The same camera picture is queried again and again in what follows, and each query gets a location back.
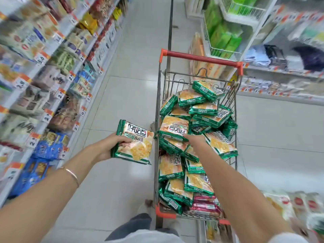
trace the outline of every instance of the bracelet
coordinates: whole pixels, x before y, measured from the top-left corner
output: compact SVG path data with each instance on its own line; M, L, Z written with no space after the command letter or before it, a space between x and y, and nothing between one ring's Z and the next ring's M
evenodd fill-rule
M78 188L79 188L80 183L79 183L78 177L72 171L70 171L69 169L67 169L65 167L60 167L59 169L66 170L68 173L70 173L71 176L73 177L73 179L75 180L76 184L78 185Z

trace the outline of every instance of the shopping cart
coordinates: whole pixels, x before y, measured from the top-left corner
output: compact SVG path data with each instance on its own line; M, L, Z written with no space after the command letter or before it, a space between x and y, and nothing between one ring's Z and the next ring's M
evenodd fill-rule
M232 66L237 68L237 80L233 81L226 81L222 79L214 79L207 77L207 69L201 68L199 69L198 73L196 75L186 74L186 73L176 73L176 72L164 72L164 85L163 85L163 92L161 92L161 63L163 56L170 56L170 57L177 57L187 60L194 60L194 61L203 61L208 63L214 63L219 65L226 65L226 66ZM201 75L200 72L204 70L205 76L198 76ZM166 49L161 50L160 55L160 61L159 61L159 75L158 75L158 82L157 82L157 98L156 98L156 113L155 113L155 130L159 130L160 127L160 106L163 104L163 102L169 97L171 94L176 94L178 91L188 89L191 87L192 83L185 82L184 79L180 79L178 81L175 80L176 75L182 75L182 76L189 76L190 78L193 78L194 80L212 80L214 82L217 82L215 85L217 88L220 88L226 92L224 98L221 100L221 104L225 105L226 107L229 107L233 111L232 117L234 118L235 122L237 122L236 119L236 93L239 89L239 86L242 81L242 75L243 75L243 63L242 62L235 62L235 61L229 61L229 60L222 60L222 59L216 59L216 58L210 58L210 57L203 57L203 56L195 56L192 54L186 54L186 53L179 53L174 51L168 51ZM233 144L237 145L237 137L236 133L232 137ZM225 160L229 165L234 167L237 170L237 157L229 158ZM186 218L186 219L198 219L198 220L218 220L219 222L222 222L223 224L229 224L227 220L220 217L214 217L214 216L207 216L207 215L200 215L200 214L189 214L189 213L183 213L182 215L176 214L174 211L164 207L163 205L160 206L159 201L159 195L158 195L158 189L159 189L159 182L158 182L158 170L159 169L159 138L156 138L155 142L155 172L154 172L154 205L155 205L155 211L156 215L158 217L162 218Z

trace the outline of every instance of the hand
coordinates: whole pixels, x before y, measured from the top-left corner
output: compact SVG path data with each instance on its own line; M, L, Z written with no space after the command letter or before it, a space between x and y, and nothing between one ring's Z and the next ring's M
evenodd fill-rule
M184 134L184 138L187 138L193 148L201 144L206 144L206 139L204 135L188 135Z
M115 145L118 142L126 142L130 143L132 141L131 138L128 138L126 136L120 136L116 135L116 133L112 133L105 139L102 139L101 141L98 141L92 146L94 147L95 152L97 153L97 156L95 158L95 163L100 162L102 160L107 160L111 158L110 150L115 147Z

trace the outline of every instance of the white tile floor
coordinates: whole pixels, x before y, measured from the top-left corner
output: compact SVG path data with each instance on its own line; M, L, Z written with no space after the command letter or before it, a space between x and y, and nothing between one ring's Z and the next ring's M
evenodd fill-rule
M134 0L122 40L84 129L73 149L108 136L119 119L145 128L154 121L158 58L168 46L170 0ZM174 1L172 49L187 52L199 22L187 20L183 0ZM171 70L188 72L188 62L171 60ZM260 189L324 194L324 111L285 101L237 97L238 171ZM103 241L153 197L153 166L120 159L98 163L60 215L44 243ZM182 239L197 243L193 220L181 220Z

